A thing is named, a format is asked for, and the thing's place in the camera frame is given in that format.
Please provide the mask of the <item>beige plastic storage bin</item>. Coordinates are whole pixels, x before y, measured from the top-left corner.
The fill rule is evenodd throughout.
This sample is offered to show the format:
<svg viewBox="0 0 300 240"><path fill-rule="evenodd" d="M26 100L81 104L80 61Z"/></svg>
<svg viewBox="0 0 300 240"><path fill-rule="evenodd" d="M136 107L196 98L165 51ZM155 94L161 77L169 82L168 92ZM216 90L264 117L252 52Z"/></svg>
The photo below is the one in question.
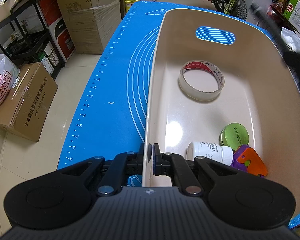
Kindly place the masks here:
<svg viewBox="0 0 300 240"><path fill-rule="evenodd" d="M215 100L193 100L179 87L179 73L190 61L220 69L225 85ZM192 141L217 143L233 122L247 129L267 178L292 192L300 213L300 93L272 40L221 14L169 10L155 46L145 145L185 155Z"/></svg>

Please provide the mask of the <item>white pill bottle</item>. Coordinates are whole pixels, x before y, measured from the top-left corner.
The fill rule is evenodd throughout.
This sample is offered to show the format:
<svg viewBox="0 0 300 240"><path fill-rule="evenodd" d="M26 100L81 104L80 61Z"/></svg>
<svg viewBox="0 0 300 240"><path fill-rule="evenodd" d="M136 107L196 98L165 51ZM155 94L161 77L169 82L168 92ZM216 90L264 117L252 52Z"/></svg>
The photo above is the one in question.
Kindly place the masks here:
<svg viewBox="0 0 300 240"><path fill-rule="evenodd" d="M189 160L205 157L228 166L232 164L233 156L231 147L203 141L191 142L186 151L186 158Z"/></svg>

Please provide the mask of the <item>purple orange plastic toy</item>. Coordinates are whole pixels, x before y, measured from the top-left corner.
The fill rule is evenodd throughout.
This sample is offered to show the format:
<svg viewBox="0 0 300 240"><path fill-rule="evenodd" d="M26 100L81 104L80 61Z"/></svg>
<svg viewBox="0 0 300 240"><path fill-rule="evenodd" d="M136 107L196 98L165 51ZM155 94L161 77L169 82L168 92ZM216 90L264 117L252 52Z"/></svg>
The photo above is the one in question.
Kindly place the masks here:
<svg viewBox="0 0 300 240"><path fill-rule="evenodd" d="M259 177L268 175L266 165L257 152L249 145L241 145L234 152L231 167Z"/></svg>

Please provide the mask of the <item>white double-sided tape roll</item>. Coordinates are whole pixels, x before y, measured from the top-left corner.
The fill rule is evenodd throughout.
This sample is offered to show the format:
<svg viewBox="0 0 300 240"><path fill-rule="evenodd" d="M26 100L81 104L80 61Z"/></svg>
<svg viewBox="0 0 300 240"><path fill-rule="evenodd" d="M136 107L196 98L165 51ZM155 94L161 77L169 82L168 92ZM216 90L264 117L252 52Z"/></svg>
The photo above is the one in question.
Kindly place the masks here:
<svg viewBox="0 0 300 240"><path fill-rule="evenodd" d="M220 69L207 61L189 61L178 77L179 87L188 97L201 102L215 100L225 85Z"/></svg>

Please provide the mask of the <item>white tissue pack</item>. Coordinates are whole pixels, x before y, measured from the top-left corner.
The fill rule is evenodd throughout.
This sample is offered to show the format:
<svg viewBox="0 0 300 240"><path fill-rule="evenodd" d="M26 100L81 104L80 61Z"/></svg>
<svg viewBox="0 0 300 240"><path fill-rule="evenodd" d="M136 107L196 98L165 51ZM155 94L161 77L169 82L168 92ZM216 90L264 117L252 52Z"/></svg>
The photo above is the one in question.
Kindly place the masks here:
<svg viewBox="0 0 300 240"><path fill-rule="evenodd" d="M281 37L290 51L300 54L300 37L296 33L282 27Z"/></svg>

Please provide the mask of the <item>blue silicone baking mat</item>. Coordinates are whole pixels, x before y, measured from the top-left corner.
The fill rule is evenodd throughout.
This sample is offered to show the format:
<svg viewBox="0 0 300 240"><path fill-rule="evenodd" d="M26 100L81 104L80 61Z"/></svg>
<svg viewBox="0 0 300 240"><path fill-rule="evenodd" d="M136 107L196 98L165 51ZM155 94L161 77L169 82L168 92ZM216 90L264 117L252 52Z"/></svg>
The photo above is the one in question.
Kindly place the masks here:
<svg viewBox="0 0 300 240"><path fill-rule="evenodd" d="M155 46L166 12L178 8L221 14L174 3L136 3L116 29L87 82L65 137L58 168L95 155L111 160L122 152L136 152L145 144ZM300 213L295 212L289 227L299 225Z"/></svg>

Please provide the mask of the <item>green white product box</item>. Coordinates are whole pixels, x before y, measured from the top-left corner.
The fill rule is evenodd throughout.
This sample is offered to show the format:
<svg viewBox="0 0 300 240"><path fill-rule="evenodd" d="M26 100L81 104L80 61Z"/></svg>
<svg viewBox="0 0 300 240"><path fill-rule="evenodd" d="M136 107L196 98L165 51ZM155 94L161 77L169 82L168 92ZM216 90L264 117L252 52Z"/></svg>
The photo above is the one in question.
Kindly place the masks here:
<svg viewBox="0 0 300 240"><path fill-rule="evenodd" d="M290 0L283 15L294 29L300 33L300 1Z"/></svg>

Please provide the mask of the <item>cardboard box on floor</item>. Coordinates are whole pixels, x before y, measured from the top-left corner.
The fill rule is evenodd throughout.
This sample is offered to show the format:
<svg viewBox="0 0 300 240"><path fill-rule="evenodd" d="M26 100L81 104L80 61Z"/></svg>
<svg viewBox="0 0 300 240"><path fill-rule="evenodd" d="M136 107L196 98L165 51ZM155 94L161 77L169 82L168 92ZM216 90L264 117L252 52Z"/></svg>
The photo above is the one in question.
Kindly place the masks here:
<svg viewBox="0 0 300 240"><path fill-rule="evenodd" d="M26 64L0 105L0 127L38 142L58 86L42 63Z"/></svg>

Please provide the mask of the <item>white red plastic bag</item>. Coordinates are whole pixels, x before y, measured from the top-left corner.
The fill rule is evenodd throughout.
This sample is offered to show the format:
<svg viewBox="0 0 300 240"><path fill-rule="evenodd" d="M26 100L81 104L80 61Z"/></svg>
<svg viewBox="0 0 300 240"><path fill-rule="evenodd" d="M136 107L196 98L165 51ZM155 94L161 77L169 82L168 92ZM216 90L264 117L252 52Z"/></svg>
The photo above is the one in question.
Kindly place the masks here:
<svg viewBox="0 0 300 240"><path fill-rule="evenodd" d="M20 69L4 54L0 54L0 105L19 76Z"/></svg>

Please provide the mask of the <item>large stacked cardboard box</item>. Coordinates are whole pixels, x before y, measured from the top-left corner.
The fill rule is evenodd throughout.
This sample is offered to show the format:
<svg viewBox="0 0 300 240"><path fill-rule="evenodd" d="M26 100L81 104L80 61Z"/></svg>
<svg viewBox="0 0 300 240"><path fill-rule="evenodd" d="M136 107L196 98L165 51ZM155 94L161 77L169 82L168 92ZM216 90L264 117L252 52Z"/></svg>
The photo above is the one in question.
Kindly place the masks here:
<svg viewBox="0 0 300 240"><path fill-rule="evenodd" d="M102 54L121 22L120 0L57 0L80 54Z"/></svg>

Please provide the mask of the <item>black metal shelf rack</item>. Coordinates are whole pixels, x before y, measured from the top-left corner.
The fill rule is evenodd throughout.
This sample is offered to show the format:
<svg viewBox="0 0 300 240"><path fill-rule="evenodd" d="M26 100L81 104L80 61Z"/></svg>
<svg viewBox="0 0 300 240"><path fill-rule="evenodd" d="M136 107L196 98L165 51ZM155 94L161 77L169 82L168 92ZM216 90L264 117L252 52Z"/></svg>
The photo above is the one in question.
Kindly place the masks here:
<svg viewBox="0 0 300 240"><path fill-rule="evenodd" d="M18 17L27 9L33 7L42 30L30 33ZM10 9L10 15L0 20L0 30L9 25L13 32L21 37L15 38L8 45L0 42L0 49L16 65L42 62L45 60L51 64L47 68L53 79L57 77L65 63L52 39L43 16L40 13L36 0L19 0Z"/></svg>

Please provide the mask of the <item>red white appliance box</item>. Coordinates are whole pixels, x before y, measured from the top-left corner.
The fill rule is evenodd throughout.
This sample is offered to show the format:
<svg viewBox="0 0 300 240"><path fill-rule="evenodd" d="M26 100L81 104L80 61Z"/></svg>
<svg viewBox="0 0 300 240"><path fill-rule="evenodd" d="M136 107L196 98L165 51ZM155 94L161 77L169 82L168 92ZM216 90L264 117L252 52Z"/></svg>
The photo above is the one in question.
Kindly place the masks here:
<svg viewBox="0 0 300 240"><path fill-rule="evenodd" d="M75 46L62 17L58 3L56 0L41 0L39 6L54 43L63 61L67 62L74 53Z"/></svg>

